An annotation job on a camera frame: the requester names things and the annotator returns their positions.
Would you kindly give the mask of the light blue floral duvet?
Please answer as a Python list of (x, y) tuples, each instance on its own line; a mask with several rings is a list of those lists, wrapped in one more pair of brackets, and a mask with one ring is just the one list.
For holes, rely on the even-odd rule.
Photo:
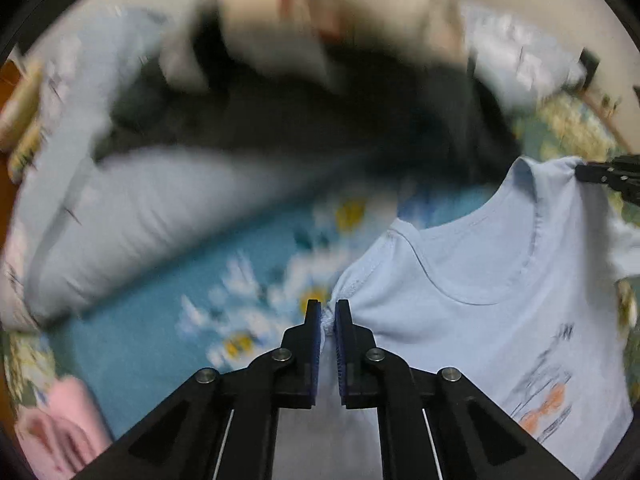
[(39, 330), (330, 172), (278, 156), (146, 148), (91, 156), (119, 91), (160, 43), (161, 15), (113, 10), (66, 37), (47, 64), (47, 139), (21, 184), (1, 259), (1, 323)]

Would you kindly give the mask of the dark grey garment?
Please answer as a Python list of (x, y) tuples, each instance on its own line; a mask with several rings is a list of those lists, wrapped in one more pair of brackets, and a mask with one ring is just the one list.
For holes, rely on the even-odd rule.
[(328, 89), (302, 76), (263, 75), (234, 58), (216, 12), (196, 20), (186, 43), (207, 89), (194, 96), (170, 85), (150, 58), (119, 92), (111, 129), (94, 160), (154, 145), (226, 152), (327, 155), (372, 153), (384, 166), (463, 182), (499, 182), (521, 148), (492, 92), (464, 67), (424, 67), (383, 50), (327, 42), (337, 72)]

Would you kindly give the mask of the pink garment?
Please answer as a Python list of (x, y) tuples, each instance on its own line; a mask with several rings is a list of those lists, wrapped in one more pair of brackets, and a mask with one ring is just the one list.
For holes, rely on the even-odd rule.
[(56, 380), (45, 404), (21, 408), (18, 443), (38, 479), (71, 479), (113, 443), (102, 414), (80, 379)]

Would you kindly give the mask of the teal floral bed blanket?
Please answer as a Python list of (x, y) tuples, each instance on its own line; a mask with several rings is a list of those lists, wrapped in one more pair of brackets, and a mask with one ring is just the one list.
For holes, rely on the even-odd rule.
[(493, 192), (362, 174), (243, 221), (47, 332), (4, 334), (2, 414), (40, 408), (70, 375), (119, 437), (199, 368), (228, 372), (276, 346), (394, 220), (439, 226)]

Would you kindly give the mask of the yellow floral pillow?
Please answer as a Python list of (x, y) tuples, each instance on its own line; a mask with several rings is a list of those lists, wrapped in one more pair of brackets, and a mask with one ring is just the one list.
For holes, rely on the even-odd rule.
[(8, 177), (20, 184), (41, 145), (39, 115), (44, 64), (36, 58), (26, 66), (6, 104), (1, 109), (1, 151), (8, 154)]

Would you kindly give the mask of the light blue t-shirt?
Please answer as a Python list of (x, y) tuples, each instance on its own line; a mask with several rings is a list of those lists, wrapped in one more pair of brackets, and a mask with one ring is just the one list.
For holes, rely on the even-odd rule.
[(332, 297), (418, 370), (453, 366), (577, 477), (631, 423), (617, 285), (639, 273), (639, 231), (576, 157), (522, 157), (480, 209), (420, 229), (404, 220)]

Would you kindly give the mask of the beige fuzzy garment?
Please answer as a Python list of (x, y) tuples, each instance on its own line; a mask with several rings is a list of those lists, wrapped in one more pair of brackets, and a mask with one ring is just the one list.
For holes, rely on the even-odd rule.
[(375, 48), (416, 65), (465, 66), (458, 0), (198, 0), (163, 40), (158, 64), (170, 88), (212, 88), (195, 53), (206, 20), (218, 18), (222, 44), (268, 75), (297, 74), (328, 84), (324, 44)]

